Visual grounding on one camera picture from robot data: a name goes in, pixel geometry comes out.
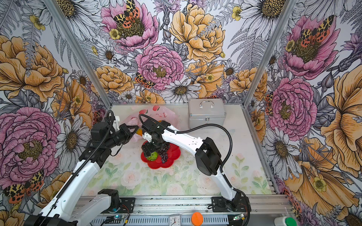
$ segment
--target green lid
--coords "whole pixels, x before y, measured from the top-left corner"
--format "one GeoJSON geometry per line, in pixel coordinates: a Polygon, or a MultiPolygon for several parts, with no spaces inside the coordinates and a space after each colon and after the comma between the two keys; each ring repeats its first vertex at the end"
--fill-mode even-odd
{"type": "Polygon", "coordinates": [[[287,217],[287,218],[285,219],[285,224],[286,224],[287,226],[296,226],[296,221],[295,221],[293,218],[291,218],[291,217],[287,217]]]}

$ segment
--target metal handle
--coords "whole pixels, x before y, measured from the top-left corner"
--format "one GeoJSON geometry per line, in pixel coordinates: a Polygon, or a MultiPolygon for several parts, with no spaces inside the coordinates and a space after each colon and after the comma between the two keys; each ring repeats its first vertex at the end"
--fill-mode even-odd
{"type": "Polygon", "coordinates": [[[212,101],[203,101],[203,102],[211,102],[211,103],[212,103],[212,104],[211,104],[211,107],[214,107],[214,103],[213,103],[212,101]]]}

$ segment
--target clock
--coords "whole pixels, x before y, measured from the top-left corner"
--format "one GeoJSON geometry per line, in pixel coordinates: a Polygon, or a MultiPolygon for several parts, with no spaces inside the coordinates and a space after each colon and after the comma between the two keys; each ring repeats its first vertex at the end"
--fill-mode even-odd
{"type": "Polygon", "coordinates": [[[181,226],[181,215],[175,214],[168,217],[169,226],[181,226]]]}

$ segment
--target green fruit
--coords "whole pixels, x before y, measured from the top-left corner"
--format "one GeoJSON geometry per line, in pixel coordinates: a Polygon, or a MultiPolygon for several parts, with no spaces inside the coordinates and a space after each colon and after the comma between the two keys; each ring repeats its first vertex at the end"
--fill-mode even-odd
{"type": "Polygon", "coordinates": [[[151,153],[151,156],[146,157],[146,159],[147,159],[148,161],[153,162],[153,161],[155,161],[155,160],[157,159],[157,156],[158,156],[157,152],[152,152],[152,153],[151,153]]]}

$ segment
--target yellow-orange peony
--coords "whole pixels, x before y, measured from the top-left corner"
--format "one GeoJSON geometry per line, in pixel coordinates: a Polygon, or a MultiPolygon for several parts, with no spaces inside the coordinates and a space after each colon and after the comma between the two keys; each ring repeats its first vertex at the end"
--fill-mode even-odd
{"type": "Polygon", "coordinates": [[[321,127],[325,142],[333,148],[333,159],[341,170],[358,177],[362,169],[362,65],[334,81],[334,100],[328,103],[337,109],[328,127],[321,127]]]}
{"type": "Polygon", "coordinates": [[[12,91],[8,98],[17,96],[21,89],[38,94],[41,102],[53,97],[54,92],[64,88],[63,68],[51,52],[36,43],[34,62],[26,75],[25,45],[20,37],[11,41],[0,35],[0,90],[12,91]]]}
{"type": "Polygon", "coordinates": [[[75,116],[79,114],[89,128],[92,126],[90,98],[75,79],[72,79],[71,84],[67,83],[66,91],[61,90],[56,93],[51,109],[56,118],[68,118],[73,123],[75,116]]]}
{"type": "Polygon", "coordinates": [[[40,197],[43,198],[41,202],[37,203],[37,206],[40,208],[44,208],[48,203],[56,196],[56,194],[60,191],[64,183],[70,177],[72,172],[64,172],[56,176],[50,183],[50,185],[42,190],[40,193],[40,197]]]}
{"type": "Polygon", "coordinates": [[[189,60],[209,63],[222,53],[225,30],[221,26],[206,35],[200,35],[211,22],[214,22],[214,16],[205,14],[202,8],[192,4],[187,6],[186,15],[181,11],[173,15],[170,32],[178,39],[175,40],[177,44],[185,43],[188,47],[189,60]]]}
{"type": "MultiPolygon", "coordinates": [[[[244,71],[237,73],[235,75],[237,79],[234,79],[230,82],[230,91],[242,92],[244,90],[248,90],[250,88],[251,82],[254,79],[256,70],[257,68],[255,67],[250,70],[245,69],[244,71]]],[[[263,76],[254,92],[254,96],[258,101],[261,101],[264,98],[264,95],[267,90],[266,87],[267,79],[268,75],[266,74],[266,71],[264,71],[263,76]]]]}
{"type": "Polygon", "coordinates": [[[222,79],[226,78],[226,73],[224,72],[224,65],[219,64],[209,64],[206,65],[205,62],[196,62],[189,64],[189,67],[185,69],[185,72],[189,76],[197,76],[194,84],[201,84],[201,89],[198,90],[199,98],[208,97],[213,92],[215,92],[218,87],[221,87],[223,84],[222,79]]]}
{"type": "MultiPolygon", "coordinates": [[[[116,67],[99,67],[96,69],[96,75],[106,93],[115,91],[121,95],[124,91],[134,89],[132,78],[116,67]]],[[[91,89],[93,92],[98,93],[93,85],[91,85],[91,89]]]]}
{"type": "Polygon", "coordinates": [[[340,205],[342,212],[337,216],[338,220],[348,215],[347,207],[358,205],[358,199],[350,189],[344,186],[340,172],[334,171],[336,161],[332,158],[332,153],[328,152],[318,138],[303,139],[302,154],[294,159],[300,165],[302,174],[299,178],[292,175],[292,179],[285,181],[297,200],[303,201],[309,207],[317,204],[317,213],[326,214],[333,210],[335,205],[340,205]]]}
{"type": "Polygon", "coordinates": [[[153,93],[148,90],[140,93],[140,97],[136,96],[136,103],[165,103],[163,98],[158,93],[153,93]]]}
{"type": "Polygon", "coordinates": [[[265,113],[261,110],[251,113],[251,120],[258,135],[259,141],[262,142],[265,136],[265,113]]]}
{"type": "Polygon", "coordinates": [[[4,226],[23,226],[25,213],[19,213],[14,210],[11,215],[7,210],[0,210],[0,225],[4,226]]]}

